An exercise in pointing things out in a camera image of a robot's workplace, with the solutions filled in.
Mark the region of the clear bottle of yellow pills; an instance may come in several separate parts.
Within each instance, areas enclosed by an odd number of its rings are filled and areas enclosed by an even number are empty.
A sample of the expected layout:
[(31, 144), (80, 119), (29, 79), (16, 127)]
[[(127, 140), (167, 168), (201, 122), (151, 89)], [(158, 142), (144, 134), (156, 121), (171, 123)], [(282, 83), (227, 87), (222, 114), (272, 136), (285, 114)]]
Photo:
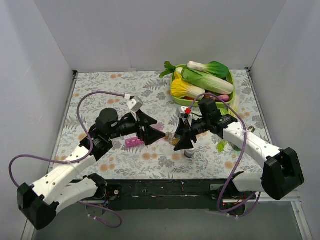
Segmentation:
[(164, 140), (168, 142), (170, 145), (176, 146), (179, 143), (180, 138), (181, 137), (175, 133), (167, 132), (165, 134)]

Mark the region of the floral table mat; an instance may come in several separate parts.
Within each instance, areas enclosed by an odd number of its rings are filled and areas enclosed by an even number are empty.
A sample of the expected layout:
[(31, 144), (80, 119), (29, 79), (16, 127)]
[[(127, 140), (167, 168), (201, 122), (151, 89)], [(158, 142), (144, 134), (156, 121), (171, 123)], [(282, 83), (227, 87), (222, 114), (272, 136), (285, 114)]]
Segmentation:
[[(178, 126), (177, 104), (170, 93), (171, 78), (159, 78), (157, 71), (90, 72), (77, 76), (72, 98), (55, 153), (58, 161), (65, 160), (85, 137), (77, 114), (91, 127), (101, 110), (116, 109), (122, 117), (128, 112), (126, 101), (116, 93), (128, 93), (143, 101), (142, 111), (157, 120), (155, 128), (174, 133)], [(248, 173), (259, 173), (261, 167), (248, 155), (240, 159), (239, 152), (230, 144), (219, 153), (221, 139), (205, 132), (195, 144), (196, 152), (187, 158), (182, 151), (174, 151), (165, 139), (152, 145), (128, 148), (125, 138), (113, 140), (112, 149), (97, 163), (82, 172), (106, 179), (224, 179), (233, 168)]]

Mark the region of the green napa cabbage toy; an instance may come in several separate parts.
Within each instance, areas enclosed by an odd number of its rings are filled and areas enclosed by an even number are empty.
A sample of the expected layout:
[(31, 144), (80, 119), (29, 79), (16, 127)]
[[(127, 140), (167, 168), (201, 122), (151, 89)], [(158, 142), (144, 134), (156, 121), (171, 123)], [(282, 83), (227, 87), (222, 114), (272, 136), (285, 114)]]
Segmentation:
[(180, 74), (186, 82), (213, 93), (230, 95), (234, 91), (233, 84), (208, 73), (183, 67)]

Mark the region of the pink weekly pill organizer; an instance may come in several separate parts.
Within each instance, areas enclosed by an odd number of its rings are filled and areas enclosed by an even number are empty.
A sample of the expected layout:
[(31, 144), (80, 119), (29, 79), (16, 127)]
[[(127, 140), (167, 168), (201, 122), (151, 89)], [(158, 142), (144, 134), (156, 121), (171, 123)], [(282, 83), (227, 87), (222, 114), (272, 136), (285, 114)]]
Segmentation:
[(125, 140), (125, 146), (127, 148), (133, 148), (136, 146), (144, 145), (145, 143), (138, 137), (131, 137)]

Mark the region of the yellow napa cabbage toy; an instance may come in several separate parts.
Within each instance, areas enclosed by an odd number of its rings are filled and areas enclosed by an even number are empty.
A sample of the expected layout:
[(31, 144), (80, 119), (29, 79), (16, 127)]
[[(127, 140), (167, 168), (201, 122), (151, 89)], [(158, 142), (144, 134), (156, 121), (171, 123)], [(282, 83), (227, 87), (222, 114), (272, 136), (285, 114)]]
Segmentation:
[(170, 92), (171, 95), (176, 98), (182, 99), (184, 97), (188, 97), (195, 99), (199, 95), (204, 94), (205, 90), (182, 79), (175, 79), (171, 83)]

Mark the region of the celery stalk toy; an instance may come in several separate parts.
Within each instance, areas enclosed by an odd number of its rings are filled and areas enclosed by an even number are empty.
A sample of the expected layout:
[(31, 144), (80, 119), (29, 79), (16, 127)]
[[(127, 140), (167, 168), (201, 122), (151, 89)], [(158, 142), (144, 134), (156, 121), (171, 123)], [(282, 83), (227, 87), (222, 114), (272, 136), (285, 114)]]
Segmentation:
[[(239, 110), (239, 105), (240, 105), (240, 97), (236, 94), (234, 96), (234, 99), (233, 99), (233, 102), (229, 104), (229, 106), (235, 111), (238, 113), (238, 110)], [(227, 109), (228, 110), (228, 114), (231, 115), (232, 117), (235, 117), (236, 118), (236, 115), (230, 110), (230, 109)], [(226, 145), (228, 144), (228, 142), (226, 140), (222, 140), (220, 141), (217, 146), (216, 146), (216, 149), (219, 153), (222, 153), (225, 151), (225, 147)]]

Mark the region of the round green cabbage toy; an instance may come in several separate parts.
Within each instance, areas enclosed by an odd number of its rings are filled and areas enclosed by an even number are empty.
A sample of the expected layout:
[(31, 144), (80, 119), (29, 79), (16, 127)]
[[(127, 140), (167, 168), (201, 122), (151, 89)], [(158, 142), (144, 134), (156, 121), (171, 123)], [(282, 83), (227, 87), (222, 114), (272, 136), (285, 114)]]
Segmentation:
[(225, 109), (225, 108), (220, 108), (219, 110), (220, 110), (220, 113), (221, 113), (222, 116), (225, 116), (225, 115), (228, 115), (228, 114), (229, 114), (229, 113), (228, 113), (228, 110)]

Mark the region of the white bottle blue label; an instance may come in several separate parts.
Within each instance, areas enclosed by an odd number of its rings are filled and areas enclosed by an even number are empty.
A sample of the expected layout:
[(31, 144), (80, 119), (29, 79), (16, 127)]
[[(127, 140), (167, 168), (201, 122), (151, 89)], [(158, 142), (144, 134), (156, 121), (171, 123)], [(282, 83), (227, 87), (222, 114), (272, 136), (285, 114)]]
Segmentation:
[(187, 158), (192, 158), (195, 155), (196, 150), (195, 149), (185, 149), (184, 150), (184, 155)]

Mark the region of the purple onion toy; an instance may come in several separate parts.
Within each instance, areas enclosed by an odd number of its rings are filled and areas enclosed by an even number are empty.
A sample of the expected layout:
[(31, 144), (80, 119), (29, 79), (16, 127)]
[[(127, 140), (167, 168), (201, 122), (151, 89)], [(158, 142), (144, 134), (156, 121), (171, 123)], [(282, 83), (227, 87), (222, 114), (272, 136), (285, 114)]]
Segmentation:
[(216, 99), (217, 102), (229, 102), (231, 100), (229, 95), (223, 94), (223, 95), (219, 95)]

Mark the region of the green glass bottle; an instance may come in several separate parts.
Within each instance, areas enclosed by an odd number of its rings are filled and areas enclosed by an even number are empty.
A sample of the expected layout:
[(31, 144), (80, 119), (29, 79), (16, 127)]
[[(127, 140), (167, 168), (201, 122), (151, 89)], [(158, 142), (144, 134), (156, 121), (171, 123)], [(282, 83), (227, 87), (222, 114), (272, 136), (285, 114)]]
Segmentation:
[[(253, 126), (249, 126), (247, 129), (246, 129), (246, 132), (247, 133), (254, 133), (256, 131), (256, 129), (255, 129), (255, 127), (253, 127)], [(237, 145), (235, 145), (235, 144), (231, 144), (231, 147), (236, 151), (236, 152), (241, 152), (242, 151), (242, 149), (241, 148), (239, 148)]]

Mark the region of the bok choy toy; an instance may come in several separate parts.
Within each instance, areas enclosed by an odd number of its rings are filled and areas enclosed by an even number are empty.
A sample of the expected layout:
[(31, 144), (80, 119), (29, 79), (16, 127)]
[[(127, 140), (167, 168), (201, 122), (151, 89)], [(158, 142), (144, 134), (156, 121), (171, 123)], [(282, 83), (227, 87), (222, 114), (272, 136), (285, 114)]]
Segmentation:
[(207, 64), (189, 61), (187, 67), (195, 71), (213, 75), (220, 79), (225, 79), (230, 71), (227, 66), (217, 61), (212, 61)]

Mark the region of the black front table rail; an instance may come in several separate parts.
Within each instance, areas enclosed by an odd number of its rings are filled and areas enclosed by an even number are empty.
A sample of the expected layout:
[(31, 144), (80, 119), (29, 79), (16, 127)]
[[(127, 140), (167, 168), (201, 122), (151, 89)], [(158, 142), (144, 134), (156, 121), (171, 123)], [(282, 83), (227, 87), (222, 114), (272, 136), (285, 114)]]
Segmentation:
[(217, 210), (225, 179), (108, 180), (103, 200), (111, 210)]

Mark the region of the green plastic tray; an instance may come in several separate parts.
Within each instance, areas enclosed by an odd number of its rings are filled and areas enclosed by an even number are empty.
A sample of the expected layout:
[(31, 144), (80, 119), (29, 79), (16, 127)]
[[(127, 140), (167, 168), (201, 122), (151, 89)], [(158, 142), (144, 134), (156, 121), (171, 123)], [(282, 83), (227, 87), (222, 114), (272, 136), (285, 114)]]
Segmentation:
[[(187, 64), (185, 65), (177, 65), (176, 66), (176, 69), (175, 69), (175, 72), (172, 73), (172, 77), (171, 77), (171, 83), (170, 83), (170, 87), (171, 87), (171, 84), (172, 84), (172, 81), (176, 80), (176, 79), (182, 79), (182, 75), (181, 75), (181, 71), (182, 71), (182, 68), (184, 67), (187, 67)], [(227, 75), (226, 78), (223, 78), (222, 80), (225, 80), (231, 84), (233, 84), (234, 86), (234, 80), (233, 80), (233, 76), (229, 70), (229, 73)], [(214, 94), (214, 95), (217, 95), (217, 96), (220, 96), (220, 95), (223, 95), (223, 94), (219, 94), (219, 93), (215, 93), (215, 92), (211, 92), (211, 91), (208, 91), (208, 90), (205, 90), (205, 93), (211, 93), (211, 94)], [(235, 93), (235, 86), (234, 86), (234, 90), (231, 94), (229, 94), (230, 96), (230, 101), (227, 102), (227, 103), (230, 103), (232, 100), (233, 100), (233, 97), (234, 97), (234, 93)], [(174, 101), (179, 104), (179, 105), (183, 105), (183, 106), (190, 106), (191, 103), (193, 102), (193, 100), (195, 99), (192, 99), (192, 98), (189, 98), (189, 97), (184, 97), (184, 98), (177, 98), (177, 97), (174, 97), (173, 96), (173, 99)]]

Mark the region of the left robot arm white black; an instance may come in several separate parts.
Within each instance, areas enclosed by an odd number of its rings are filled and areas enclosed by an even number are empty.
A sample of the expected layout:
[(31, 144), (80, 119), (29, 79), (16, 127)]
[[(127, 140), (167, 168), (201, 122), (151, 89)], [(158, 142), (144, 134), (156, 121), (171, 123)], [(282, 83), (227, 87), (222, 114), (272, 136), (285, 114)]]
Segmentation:
[(157, 121), (138, 110), (118, 118), (113, 108), (103, 109), (72, 154), (50, 173), (31, 185), (17, 188), (18, 209), (37, 230), (48, 226), (57, 213), (83, 199), (101, 200), (107, 195), (106, 180), (96, 173), (78, 183), (71, 183), (86, 168), (95, 164), (112, 149), (112, 139), (136, 134), (146, 146), (165, 137), (153, 128)]

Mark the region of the leafy green herb toy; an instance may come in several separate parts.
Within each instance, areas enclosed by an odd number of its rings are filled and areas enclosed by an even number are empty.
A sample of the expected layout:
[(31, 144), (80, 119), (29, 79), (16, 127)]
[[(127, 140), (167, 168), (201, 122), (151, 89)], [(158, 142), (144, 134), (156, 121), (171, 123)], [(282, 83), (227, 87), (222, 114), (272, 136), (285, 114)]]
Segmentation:
[(170, 75), (176, 71), (176, 67), (172, 65), (169, 61), (164, 62), (165, 70), (160, 73), (159, 78), (162, 79), (163, 77)]

